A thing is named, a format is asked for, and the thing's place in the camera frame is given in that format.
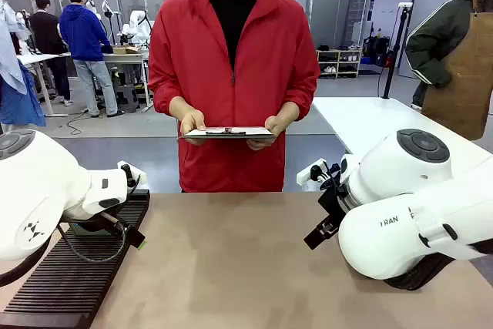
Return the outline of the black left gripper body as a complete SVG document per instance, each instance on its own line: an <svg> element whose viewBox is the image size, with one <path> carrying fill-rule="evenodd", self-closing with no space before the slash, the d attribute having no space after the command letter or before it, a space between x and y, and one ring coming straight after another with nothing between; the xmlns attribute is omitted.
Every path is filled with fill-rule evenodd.
<svg viewBox="0 0 493 329"><path fill-rule="evenodd" d="M118 228L116 224L104 217L96 217L80 222L69 223L70 230L78 236L90 237L117 237Z"/></svg>

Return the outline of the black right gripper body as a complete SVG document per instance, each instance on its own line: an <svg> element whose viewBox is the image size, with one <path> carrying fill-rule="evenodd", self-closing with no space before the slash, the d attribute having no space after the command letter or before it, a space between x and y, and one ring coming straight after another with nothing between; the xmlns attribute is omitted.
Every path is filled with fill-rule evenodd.
<svg viewBox="0 0 493 329"><path fill-rule="evenodd" d="M347 213L345 198L348 195L345 185L334 185L325 182L320 187L324 192L318 203L327 212L327 217L321 222L322 230L337 230Z"/></svg>

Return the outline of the person's left hand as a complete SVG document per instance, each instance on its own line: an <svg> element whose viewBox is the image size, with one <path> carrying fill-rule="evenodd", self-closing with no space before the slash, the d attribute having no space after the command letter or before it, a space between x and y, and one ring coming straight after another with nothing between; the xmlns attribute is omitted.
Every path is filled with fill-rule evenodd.
<svg viewBox="0 0 493 329"><path fill-rule="evenodd" d="M285 131L285 129L291 124L291 121L280 113L275 116L270 116L265 122L265 128L273 135L272 138L263 139L248 139L246 144L250 149L259 151L272 146L277 140L277 137Z"/></svg>

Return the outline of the person's right hand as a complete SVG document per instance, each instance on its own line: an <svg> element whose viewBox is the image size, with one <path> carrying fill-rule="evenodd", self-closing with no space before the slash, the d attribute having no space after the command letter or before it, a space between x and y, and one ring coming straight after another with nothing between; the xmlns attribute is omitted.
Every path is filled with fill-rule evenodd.
<svg viewBox="0 0 493 329"><path fill-rule="evenodd" d="M204 120L204 115L198 109L191 109L187 111L182 120L180 132L182 137L190 144L195 146L202 146L205 143L204 139L194 139L190 137L186 137L193 130L198 129L200 131L206 131L206 125Z"/></svg>

